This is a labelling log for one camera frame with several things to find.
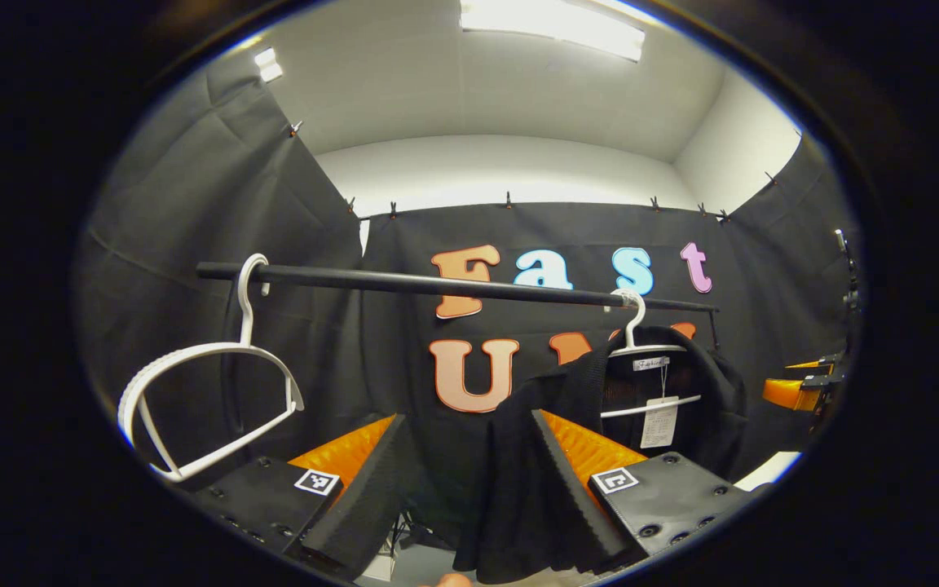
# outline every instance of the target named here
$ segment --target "black clothes rail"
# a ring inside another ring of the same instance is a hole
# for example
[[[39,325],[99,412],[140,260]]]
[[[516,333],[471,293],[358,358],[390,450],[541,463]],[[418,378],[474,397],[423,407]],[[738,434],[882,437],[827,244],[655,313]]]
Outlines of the black clothes rail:
[[[195,272],[200,278],[232,281],[238,278],[241,263],[198,263]],[[624,307],[621,296],[600,291],[577,289],[552,289],[533,285],[512,285],[489,281],[448,279],[398,272],[329,270],[323,267],[290,267],[289,265],[258,265],[253,269],[251,281],[267,283],[291,283],[335,289],[367,289],[372,291],[394,291],[399,294],[440,294],[440,296],[465,296],[491,298],[492,300],[521,300],[525,302],[551,302],[558,304],[584,304],[590,306]],[[660,311],[718,312],[716,306],[655,300],[645,298],[648,309]]]

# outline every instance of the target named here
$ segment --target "black fabric backdrop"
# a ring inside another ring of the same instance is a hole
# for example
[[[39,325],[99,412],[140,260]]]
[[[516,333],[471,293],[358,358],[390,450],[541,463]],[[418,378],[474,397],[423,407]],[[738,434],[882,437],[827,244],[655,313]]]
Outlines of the black fabric backdrop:
[[[647,250],[655,286],[645,298],[714,304],[720,353],[740,370],[749,391],[749,428],[734,480],[774,451],[804,447],[809,417],[761,400],[763,380],[783,365],[838,351],[845,327],[841,297],[847,272],[831,231],[851,236],[845,201],[819,153],[804,142],[792,161],[749,203],[719,223],[684,210],[655,212],[639,205],[466,205],[373,217],[363,267],[438,276],[431,258],[450,250],[493,245],[500,261],[487,265],[495,282],[512,283],[519,255],[551,249],[566,260],[575,289],[611,291],[619,273],[611,255],[623,246]],[[712,289],[692,285],[681,251],[689,242],[707,256],[704,274]],[[410,495],[413,512],[451,543],[457,543],[460,512],[470,498],[489,413],[465,413],[440,400],[429,345],[439,339],[469,342],[465,389],[483,394],[491,385],[491,361],[481,350],[489,339],[519,342],[512,357],[512,389],[551,370],[558,354],[550,338],[581,332],[602,346],[632,316],[602,308],[482,300],[473,316],[441,320],[439,296],[365,293],[362,346],[368,393],[382,412],[412,415],[412,430],[425,477]],[[696,341],[712,348],[705,313],[648,311],[644,324],[690,322]]]
[[[73,278],[79,348],[109,417],[126,383],[154,358],[237,341],[235,298],[224,322],[230,284],[198,279],[198,261],[242,263],[264,253],[274,264],[360,265],[357,219],[287,124],[251,60],[224,57],[161,101],[119,156],[79,241]],[[249,298],[253,344],[288,365],[306,401],[254,450],[295,457],[373,419],[353,330],[357,293],[276,284],[267,297],[253,287]],[[245,430],[280,413],[280,370],[247,355],[224,356],[237,357],[232,380]],[[148,390],[178,463],[233,436],[221,380],[221,357],[213,356]],[[134,433],[145,457],[160,463],[142,426]]]

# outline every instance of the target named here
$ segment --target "blue letter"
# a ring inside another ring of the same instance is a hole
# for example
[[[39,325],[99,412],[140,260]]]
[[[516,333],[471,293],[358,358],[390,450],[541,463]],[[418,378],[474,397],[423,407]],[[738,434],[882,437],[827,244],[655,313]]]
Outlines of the blue letter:
[[[615,280],[619,287],[635,289],[641,296],[646,296],[655,288],[655,276],[651,275],[649,269],[651,257],[647,250],[623,246],[611,255],[611,264],[622,276]]]
[[[555,250],[528,250],[517,259],[519,272],[514,283],[517,285],[540,285],[541,287],[555,287],[555,289],[574,289],[575,286],[567,281],[567,263]]]

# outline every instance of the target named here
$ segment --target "orange letter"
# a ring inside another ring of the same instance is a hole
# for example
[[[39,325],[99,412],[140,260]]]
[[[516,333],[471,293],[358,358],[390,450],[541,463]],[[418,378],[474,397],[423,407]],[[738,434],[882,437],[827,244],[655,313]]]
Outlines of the orange letter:
[[[556,351],[559,364],[570,363],[593,349],[581,332],[564,332],[549,339],[549,348]]]
[[[470,394],[465,386],[465,357],[473,350],[466,341],[433,341],[430,353],[437,360],[437,397],[459,412],[483,413],[498,408],[514,390],[514,353],[521,343],[499,338],[481,345],[492,358],[492,388],[486,394]]]
[[[491,245],[474,246],[473,249],[437,253],[433,256],[433,259],[430,259],[430,263],[440,268],[440,277],[492,281],[492,276],[488,274],[486,265],[474,263],[472,267],[467,267],[470,261],[484,261],[488,265],[499,264],[499,250]],[[441,296],[440,305],[437,306],[437,317],[450,319],[450,317],[470,316],[480,312],[483,306],[477,298]]]

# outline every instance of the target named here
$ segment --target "black garment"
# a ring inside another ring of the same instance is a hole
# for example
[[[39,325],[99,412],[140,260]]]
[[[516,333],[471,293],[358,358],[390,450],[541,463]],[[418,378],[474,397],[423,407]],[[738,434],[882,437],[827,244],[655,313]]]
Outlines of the black garment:
[[[721,357],[671,328],[641,328],[637,345],[686,349],[668,353],[672,363],[666,395],[701,399],[679,406],[672,445],[637,448],[644,413],[600,419],[604,410],[632,408],[662,396],[660,380],[655,383],[660,369],[634,373],[631,364],[638,355],[608,360],[611,351],[625,346],[623,333],[607,348],[529,380],[499,404],[488,427],[487,463],[477,486],[479,510],[467,523],[456,571],[476,568],[481,582],[506,583],[546,567],[589,571],[604,562],[599,551],[579,539],[582,528],[566,515],[562,481],[545,465],[548,456],[532,428],[534,408],[600,432],[646,457],[674,450],[716,475],[730,472],[746,424],[741,377]]]

